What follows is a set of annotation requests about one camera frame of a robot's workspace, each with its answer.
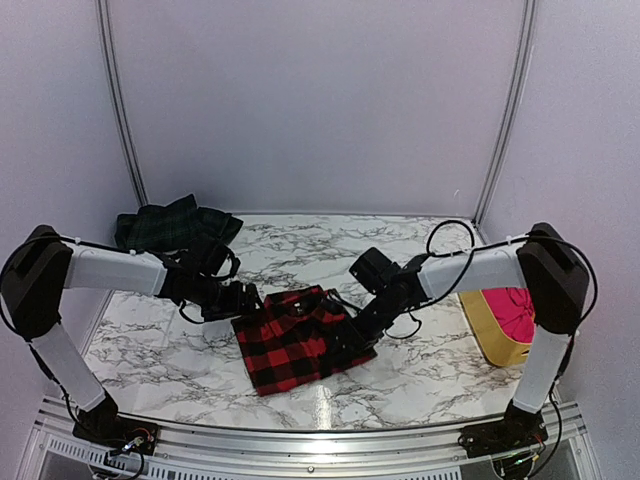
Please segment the red black plaid shirt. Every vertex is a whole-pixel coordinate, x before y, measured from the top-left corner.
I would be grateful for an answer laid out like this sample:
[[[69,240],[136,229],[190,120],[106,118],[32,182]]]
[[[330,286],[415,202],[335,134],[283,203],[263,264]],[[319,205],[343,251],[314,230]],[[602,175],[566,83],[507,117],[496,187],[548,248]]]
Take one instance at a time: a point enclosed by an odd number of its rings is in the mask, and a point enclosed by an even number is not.
[[[319,285],[269,294],[260,310],[233,320],[257,395],[284,393],[376,358],[374,348],[358,348],[350,321]]]

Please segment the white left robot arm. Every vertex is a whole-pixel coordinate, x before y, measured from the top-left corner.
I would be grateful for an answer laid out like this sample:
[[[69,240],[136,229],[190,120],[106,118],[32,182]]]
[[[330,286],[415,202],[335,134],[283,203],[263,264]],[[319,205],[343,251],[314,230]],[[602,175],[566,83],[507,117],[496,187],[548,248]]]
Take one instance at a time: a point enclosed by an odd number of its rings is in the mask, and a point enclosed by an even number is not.
[[[205,235],[186,250],[163,253],[69,238],[41,224],[1,268],[1,317],[76,405],[76,425],[116,445],[126,436],[126,423],[78,348],[85,328],[68,317],[73,301],[119,291],[179,309],[194,305],[204,323],[231,319],[256,312],[261,303],[255,285],[236,280],[239,267],[226,245]]]

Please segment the pink garment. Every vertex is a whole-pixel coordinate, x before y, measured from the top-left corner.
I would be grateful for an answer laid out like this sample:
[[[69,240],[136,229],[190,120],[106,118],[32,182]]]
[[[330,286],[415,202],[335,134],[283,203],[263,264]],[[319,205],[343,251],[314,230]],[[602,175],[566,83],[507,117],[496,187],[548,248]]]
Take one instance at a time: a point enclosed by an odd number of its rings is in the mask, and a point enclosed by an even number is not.
[[[506,337],[518,343],[530,344],[534,337],[535,310],[529,291],[509,287],[483,290],[482,294]]]

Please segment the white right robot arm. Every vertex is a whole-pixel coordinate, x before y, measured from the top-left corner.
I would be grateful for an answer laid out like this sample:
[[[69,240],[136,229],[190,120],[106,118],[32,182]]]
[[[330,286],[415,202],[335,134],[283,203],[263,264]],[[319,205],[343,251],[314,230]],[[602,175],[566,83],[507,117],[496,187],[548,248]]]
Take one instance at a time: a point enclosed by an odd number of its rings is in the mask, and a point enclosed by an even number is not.
[[[500,288],[528,291],[535,333],[522,377],[495,438],[515,448],[534,431],[532,415],[541,411],[580,324],[595,306],[598,284],[586,255],[548,223],[491,245],[450,253],[425,252],[405,265],[370,248],[350,274],[372,300],[348,321],[348,347],[373,346],[397,317],[430,307],[451,294]]]

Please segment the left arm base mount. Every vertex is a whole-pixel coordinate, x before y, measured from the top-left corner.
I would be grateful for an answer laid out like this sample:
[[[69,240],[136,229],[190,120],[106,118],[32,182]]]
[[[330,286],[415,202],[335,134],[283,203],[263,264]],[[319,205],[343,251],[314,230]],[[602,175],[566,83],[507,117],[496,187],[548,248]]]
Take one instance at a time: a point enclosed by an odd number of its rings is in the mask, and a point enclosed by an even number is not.
[[[98,427],[89,428],[76,422],[72,433],[76,438],[106,446],[113,453],[154,453],[160,431],[158,424],[117,416],[114,423],[103,426],[105,430],[98,432]]]

